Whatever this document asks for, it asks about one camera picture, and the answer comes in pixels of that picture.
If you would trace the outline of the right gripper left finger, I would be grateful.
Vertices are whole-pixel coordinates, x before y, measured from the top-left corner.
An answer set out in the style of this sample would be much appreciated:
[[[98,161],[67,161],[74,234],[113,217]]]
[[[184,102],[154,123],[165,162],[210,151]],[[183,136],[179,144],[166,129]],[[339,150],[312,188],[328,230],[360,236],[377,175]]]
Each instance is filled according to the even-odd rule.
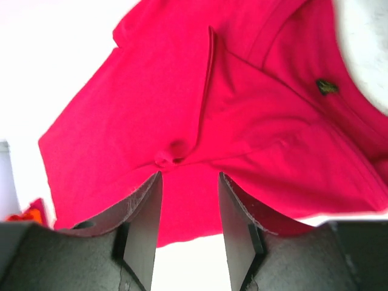
[[[162,203],[162,175],[102,213],[63,230],[70,254],[59,290],[149,290]]]

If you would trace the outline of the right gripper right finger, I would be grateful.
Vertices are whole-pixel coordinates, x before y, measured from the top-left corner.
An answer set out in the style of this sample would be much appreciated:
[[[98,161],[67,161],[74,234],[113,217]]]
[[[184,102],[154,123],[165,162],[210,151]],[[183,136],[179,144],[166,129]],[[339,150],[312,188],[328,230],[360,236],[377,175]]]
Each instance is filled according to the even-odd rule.
[[[269,252],[265,235],[289,237],[312,230],[255,199],[225,173],[219,174],[218,198],[233,290],[247,290],[258,273]]]

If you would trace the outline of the crimson red t shirt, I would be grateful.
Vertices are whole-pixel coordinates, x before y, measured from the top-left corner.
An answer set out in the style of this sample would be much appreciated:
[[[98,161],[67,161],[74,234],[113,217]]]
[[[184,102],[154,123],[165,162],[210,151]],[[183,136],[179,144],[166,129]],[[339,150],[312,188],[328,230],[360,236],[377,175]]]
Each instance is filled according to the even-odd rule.
[[[218,175],[291,217],[387,208],[387,118],[333,1],[141,1],[39,140],[68,229],[163,175],[158,245],[221,233]]]

